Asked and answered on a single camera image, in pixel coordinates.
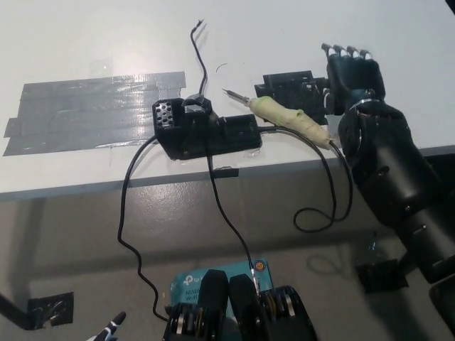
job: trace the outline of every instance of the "gray floor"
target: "gray floor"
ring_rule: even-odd
[[[344,207],[346,180],[336,178]],[[275,285],[297,289],[321,340],[451,340],[418,271],[400,292],[363,294],[353,266],[398,257],[403,248],[357,193],[350,219],[308,235],[296,231],[291,219],[305,205],[329,208],[323,173],[224,179],[218,185],[226,213],[252,253],[268,259]],[[116,240],[119,195],[0,204],[1,292],[22,307],[28,298],[75,293],[72,325],[25,332],[0,318],[0,340],[84,341],[121,310],[128,316],[120,340],[161,339],[165,324],[151,313],[153,292],[137,277],[134,256]],[[308,227],[323,222],[311,214],[301,219]],[[178,272],[244,259],[207,181],[130,190],[124,238],[144,255],[144,273],[159,289],[162,313]]]

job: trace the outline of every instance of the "gray duct tape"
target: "gray duct tape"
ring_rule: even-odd
[[[184,72],[24,85],[5,156],[142,144],[151,107],[180,97]]]
[[[4,156],[141,145],[153,134],[153,126],[136,126],[117,129],[114,134],[105,129],[15,136],[9,139]]]
[[[144,91],[181,89],[185,86],[184,72],[35,83],[23,86],[21,101],[66,96],[79,97],[89,94],[142,93]]]

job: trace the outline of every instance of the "black wire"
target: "black wire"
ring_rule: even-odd
[[[207,82],[207,69],[205,68],[205,65],[202,61],[202,57],[200,56],[199,49],[198,49],[198,46],[196,46],[196,42],[194,41],[193,35],[196,32],[196,30],[199,28],[199,26],[202,24],[202,22],[203,22],[203,20],[199,20],[198,23],[196,24],[196,26],[194,26],[194,28],[191,30],[191,34],[190,34],[190,38],[191,38],[191,42],[194,47],[194,51],[196,52],[196,55],[198,56],[200,66],[202,67],[202,70],[204,72],[204,76],[202,77],[202,82],[200,82],[200,87],[199,87],[200,94],[203,94],[204,84],[205,84],[205,82]]]
[[[156,137],[152,136],[138,149],[136,154],[134,154],[133,159],[131,160],[131,163],[129,164],[127,173],[125,174],[125,179],[123,180],[123,186],[122,186],[122,199],[120,200],[120,222],[119,222],[119,230],[117,233],[117,240],[119,241],[119,243],[121,245],[123,245],[124,247],[126,247],[127,249],[129,249],[136,255],[137,274],[145,283],[147,283],[153,289],[153,291],[155,293],[155,301],[154,301],[152,311],[157,318],[159,318],[163,321],[167,321],[168,320],[167,318],[158,314],[158,312],[156,311],[156,305],[158,304],[158,296],[159,296],[158,290],[156,289],[155,285],[152,282],[150,282],[150,280],[147,277],[145,277],[142,273],[142,256],[141,256],[141,254],[132,245],[128,244],[127,242],[125,242],[122,239],[123,225],[124,225],[124,221],[125,221],[125,205],[126,205],[126,200],[127,200],[127,189],[128,189],[129,179],[131,178],[131,174],[134,169],[134,164],[137,162],[137,159],[140,157],[140,155],[142,154],[144,149],[155,140],[156,140]]]
[[[337,157],[341,160],[341,163],[343,164],[343,167],[345,169],[346,175],[348,177],[348,185],[349,185],[348,206],[347,206],[346,211],[343,214],[343,216],[341,216],[339,218],[335,217],[335,214],[336,214],[336,194],[335,194],[335,186],[333,185],[332,174],[331,174],[330,168],[328,167],[327,160],[324,157],[324,155],[322,154],[322,152],[319,150],[319,148],[310,139],[308,139],[305,135],[303,135],[303,134],[301,134],[298,131],[295,131],[293,129],[285,128],[283,126],[267,127],[267,128],[261,129],[261,131],[284,132],[286,134],[290,134],[290,135],[298,138],[299,140],[303,141],[306,145],[308,145],[311,149],[313,149],[319,155],[319,157],[321,158],[323,167],[324,167],[324,169],[326,171],[327,178],[328,178],[328,184],[330,186],[330,191],[331,191],[331,196],[332,196],[332,203],[333,203],[332,204],[332,213],[331,213],[331,215],[328,215],[327,213],[325,213],[325,212],[323,212],[320,209],[317,209],[315,207],[304,207],[304,208],[301,208],[300,210],[297,210],[294,213],[294,216],[293,216],[293,219],[292,219],[292,222],[294,223],[294,226],[299,231],[302,231],[302,232],[305,232],[305,233],[317,233],[317,232],[321,232],[321,231],[324,231],[324,230],[330,228],[333,225],[334,222],[341,222],[341,221],[345,220],[347,218],[347,216],[349,216],[350,209],[352,207],[353,180],[352,180],[352,177],[351,177],[351,174],[350,174],[350,171],[349,171],[348,164],[346,163],[345,158],[341,154],[341,152],[338,149],[338,147],[334,144],[334,142],[331,141],[330,145],[333,148],[333,150],[335,151]],[[322,215],[323,217],[327,218],[329,220],[328,224],[325,225],[325,226],[322,226],[322,227],[320,227],[318,229],[304,229],[304,228],[300,227],[299,224],[297,223],[297,217],[301,213],[308,212],[308,211],[309,212],[317,212],[320,215]]]
[[[238,239],[242,243],[243,249],[245,250],[245,253],[247,254],[248,264],[250,265],[250,269],[253,269],[253,263],[252,263],[252,260],[251,260],[251,254],[250,254],[250,250],[248,249],[247,243],[243,239],[242,235],[238,232],[238,230],[234,227],[234,225],[230,222],[230,220],[229,220],[228,216],[226,215],[223,207],[221,206],[220,198],[218,197],[218,190],[217,190],[216,184],[215,184],[215,176],[213,175],[212,156],[208,156],[207,157],[207,164],[208,164],[208,174],[210,175],[210,181],[211,181],[212,187],[213,187],[213,194],[215,194],[216,205],[218,206],[218,209],[219,209],[221,215],[223,216],[223,218],[225,219],[225,221],[227,222],[227,224],[229,225],[231,230],[235,233],[235,235],[237,235]]]
[[[207,69],[205,68],[204,62],[203,62],[202,58],[200,57],[199,49],[198,49],[198,46],[196,46],[196,42],[194,41],[193,34],[195,33],[195,31],[198,29],[198,27],[201,24],[202,24],[202,21],[199,21],[198,24],[191,30],[191,42],[193,43],[194,51],[196,52],[196,55],[198,56],[198,60],[199,60],[200,66],[204,70],[204,76],[202,78],[202,81],[200,82],[199,94],[203,94],[204,84],[207,81]],[[247,254],[248,264],[250,265],[250,269],[253,269],[254,266],[253,266],[253,262],[251,260],[251,254],[250,254],[250,250],[248,249],[247,243],[243,239],[242,235],[235,228],[235,226],[230,222],[228,216],[226,215],[226,213],[225,213],[225,211],[223,209],[223,206],[221,206],[220,197],[218,196],[218,189],[216,188],[215,176],[213,174],[212,155],[210,154],[210,150],[208,148],[208,141],[205,140],[204,143],[205,143],[205,152],[207,154],[208,174],[210,176],[210,181],[212,183],[213,194],[215,195],[216,205],[218,206],[218,209],[219,209],[221,215],[223,216],[224,220],[226,221],[226,223],[229,225],[231,230],[235,233],[237,238],[242,243],[243,249],[245,250],[245,253]]]

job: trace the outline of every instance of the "white tabletop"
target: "white tabletop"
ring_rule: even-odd
[[[219,116],[248,113],[221,88],[253,97],[262,75],[311,70],[324,77],[321,43],[354,45],[379,62],[386,101],[405,113],[417,146],[427,154],[454,150],[455,16],[444,0],[7,1],[0,11],[0,131],[17,116],[30,82],[184,71],[182,96],[197,92],[202,72],[189,33],[202,18],[205,94]],[[7,143],[1,139],[1,155]],[[120,188],[137,149],[0,157],[0,200]],[[292,137],[269,135],[259,153],[216,156],[214,166],[244,175],[294,171],[317,160]],[[132,185],[207,177],[205,159],[171,161],[156,146]]]

